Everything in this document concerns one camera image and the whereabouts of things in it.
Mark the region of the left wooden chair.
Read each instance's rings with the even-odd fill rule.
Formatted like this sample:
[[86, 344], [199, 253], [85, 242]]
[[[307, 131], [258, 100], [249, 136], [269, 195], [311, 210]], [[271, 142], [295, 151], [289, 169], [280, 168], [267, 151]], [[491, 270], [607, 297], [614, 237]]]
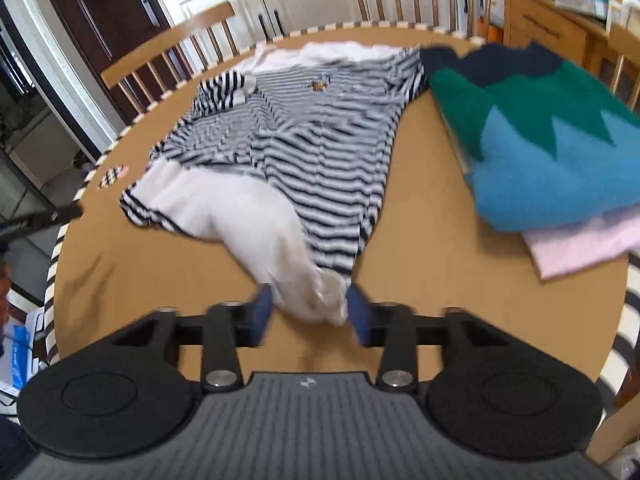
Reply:
[[145, 41], [107, 67], [107, 89], [122, 92], [141, 115], [200, 73], [239, 53], [229, 21], [229, 1], [213, 6]]

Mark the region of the green blue knit sweater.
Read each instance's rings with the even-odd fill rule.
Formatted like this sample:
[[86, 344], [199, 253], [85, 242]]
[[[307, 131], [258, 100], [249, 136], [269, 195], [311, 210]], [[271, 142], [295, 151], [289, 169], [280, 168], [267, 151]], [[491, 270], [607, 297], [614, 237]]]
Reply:
[[421, 51], [427, 87], [499, 232], [558, 228], [639, 203], [639, 117], [540, 44]]

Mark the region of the wooden side cabinet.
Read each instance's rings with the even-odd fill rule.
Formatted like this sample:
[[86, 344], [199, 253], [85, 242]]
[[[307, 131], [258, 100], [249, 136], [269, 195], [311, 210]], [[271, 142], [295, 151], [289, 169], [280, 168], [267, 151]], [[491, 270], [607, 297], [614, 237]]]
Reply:
[[639, 29], [607, 29], [556, 8], [550, 0], [504, 0], [503, 42], [536, 42], [592, 73], [634, 112], [639, 110]]

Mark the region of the checkerboard calibration marker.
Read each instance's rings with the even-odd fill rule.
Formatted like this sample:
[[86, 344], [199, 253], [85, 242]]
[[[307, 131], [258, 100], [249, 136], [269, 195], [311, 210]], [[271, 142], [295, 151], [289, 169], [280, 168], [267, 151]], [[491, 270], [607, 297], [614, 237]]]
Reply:
[[99, 183], [99, 188], [109, 188], [115, 184], [118, 180], [126, 177], [129, 167], [126, 165], [116, 165], [104, 174]]

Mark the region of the striped white navy sweater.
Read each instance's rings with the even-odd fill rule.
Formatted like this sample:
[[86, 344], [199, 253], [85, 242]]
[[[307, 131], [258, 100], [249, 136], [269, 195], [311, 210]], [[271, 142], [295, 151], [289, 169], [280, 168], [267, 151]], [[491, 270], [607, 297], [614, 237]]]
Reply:
[[201, 81], [122, 211], [142, 228], [221, 242], [279, 308], [343, 324], [399, 119], [424, 81], [418, 48], [259, 50]]

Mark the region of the pink folded garment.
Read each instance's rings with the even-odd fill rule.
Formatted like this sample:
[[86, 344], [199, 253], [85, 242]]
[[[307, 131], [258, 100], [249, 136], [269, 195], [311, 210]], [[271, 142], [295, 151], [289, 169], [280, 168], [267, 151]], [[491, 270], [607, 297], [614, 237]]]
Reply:
[[639, 206], [586, 222], [522, 233], [543, 280], [573, 274], [639, 248]]

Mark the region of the dark brown door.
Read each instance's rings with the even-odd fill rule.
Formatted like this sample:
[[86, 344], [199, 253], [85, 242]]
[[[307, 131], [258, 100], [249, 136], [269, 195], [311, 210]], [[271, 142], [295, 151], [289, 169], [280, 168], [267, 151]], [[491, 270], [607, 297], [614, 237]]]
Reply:
[[105, 89], [101, 74], [168, 29], [157, 0], [51, 0], [75, 47]]

